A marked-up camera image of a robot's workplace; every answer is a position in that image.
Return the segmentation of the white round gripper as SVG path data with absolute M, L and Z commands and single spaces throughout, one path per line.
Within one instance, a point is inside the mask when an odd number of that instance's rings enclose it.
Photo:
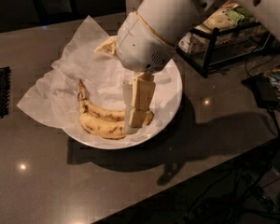
M 132 101 L 128 124 L 148 125 L 153 119 L 150 104 L 156 83 L 150 73 L 160 72 L 175 54 L 175 47 L 159 38 L 137 12 L 131 12 L 118 30 L 93 52 L 94 60 L 119 58 L 125 69 L 144 72 L 132 79 Z

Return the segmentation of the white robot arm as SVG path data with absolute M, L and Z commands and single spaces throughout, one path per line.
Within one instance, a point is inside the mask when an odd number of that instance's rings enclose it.
M 143 0 L 115 37 L 98 46 L 95 60 L 118 59 L 136 73 L 157 73 L 175 55 L 182 35 L 228 0 Z M 246 8 L 280 42 L 280 0 L 231 0 Z

